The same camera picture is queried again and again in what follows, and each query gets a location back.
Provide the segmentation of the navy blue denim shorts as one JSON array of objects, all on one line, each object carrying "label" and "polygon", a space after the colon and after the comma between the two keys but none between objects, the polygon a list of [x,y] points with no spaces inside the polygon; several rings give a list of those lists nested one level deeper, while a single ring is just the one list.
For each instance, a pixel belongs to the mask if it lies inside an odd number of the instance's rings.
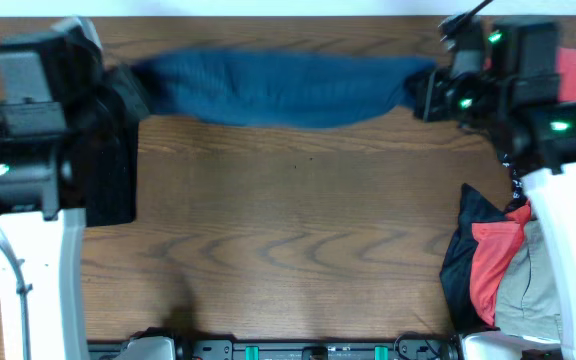
[{"label": "navy blue denim shorts", "polygon": [[242,127],[325,129],[413,107],[406,80],[434,60],[183,48],[132,66],[155,115]]}]

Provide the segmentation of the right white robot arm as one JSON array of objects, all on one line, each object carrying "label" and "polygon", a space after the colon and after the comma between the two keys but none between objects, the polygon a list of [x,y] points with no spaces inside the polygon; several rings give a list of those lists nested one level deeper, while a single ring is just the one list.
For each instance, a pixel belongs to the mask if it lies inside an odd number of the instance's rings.
[{"label": "right white robot arm", "polygon": [[558,24],[512,16],[485,30],[468,12],[439,29],[453,58],[448,67],[409,78],[414,114],[484,133],[515,164],[542,226],[563,325],[558,345],[477,331],[459,337],[458,353],[463,359],[576,359],[576,102],[559,98]]}]

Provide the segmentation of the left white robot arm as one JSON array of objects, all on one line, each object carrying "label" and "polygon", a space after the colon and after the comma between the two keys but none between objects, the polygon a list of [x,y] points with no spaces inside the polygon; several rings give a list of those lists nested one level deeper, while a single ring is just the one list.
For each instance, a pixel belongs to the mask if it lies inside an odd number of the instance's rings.
[{"label": "left white robot arm", "polygon": [[84,230],[136,216],[147,96],[95,29],[0,42],[0,305],[9,359],[85,359]]}]

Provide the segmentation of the folded black sparkly garment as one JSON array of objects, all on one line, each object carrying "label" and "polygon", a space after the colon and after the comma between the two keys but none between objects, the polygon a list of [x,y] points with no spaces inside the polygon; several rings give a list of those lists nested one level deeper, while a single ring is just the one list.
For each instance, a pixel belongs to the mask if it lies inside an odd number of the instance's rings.
[{"label": "folded black sparkly garment", "polygon": [[138,132],[139,121],[126,116],[77,135],[73,170],[89,227],[135,220]]}]

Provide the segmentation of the red and black garment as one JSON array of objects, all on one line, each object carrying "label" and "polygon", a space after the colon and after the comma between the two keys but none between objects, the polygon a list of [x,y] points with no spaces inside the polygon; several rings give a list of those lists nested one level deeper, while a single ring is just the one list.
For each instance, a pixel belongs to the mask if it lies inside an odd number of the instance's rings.
[{"label": "red and black garment", "polygon": [[495,323],[497,293],[524,242],[532,210],[518,176],[513,199],[497,209],[468,184],[461,187],[458,228],[445,253],[439,278],[457,331]]}]

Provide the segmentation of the khaki beige shorts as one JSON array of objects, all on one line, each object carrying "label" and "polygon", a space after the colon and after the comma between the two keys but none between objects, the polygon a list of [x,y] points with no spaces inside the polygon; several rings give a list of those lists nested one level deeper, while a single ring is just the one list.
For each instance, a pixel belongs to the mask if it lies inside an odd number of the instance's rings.
[{"label": "khaki beige shorts", "polygon": [[499,285],[495,326],[513,336],[556,342],[562,338],[559,294],[537,220],[524,226],[524,240]]}]

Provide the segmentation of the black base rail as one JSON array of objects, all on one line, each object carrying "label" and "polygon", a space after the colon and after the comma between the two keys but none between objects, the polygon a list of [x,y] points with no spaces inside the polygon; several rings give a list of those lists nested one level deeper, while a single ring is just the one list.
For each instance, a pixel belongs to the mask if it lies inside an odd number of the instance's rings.
[{"label": "black base rail", "polygon": [[90,340],[92,359],[179,360],[459,360],[455,337],[405,332],[378,340],[238,340],[233,336],[183,336],[149,328],[126,340]]}]

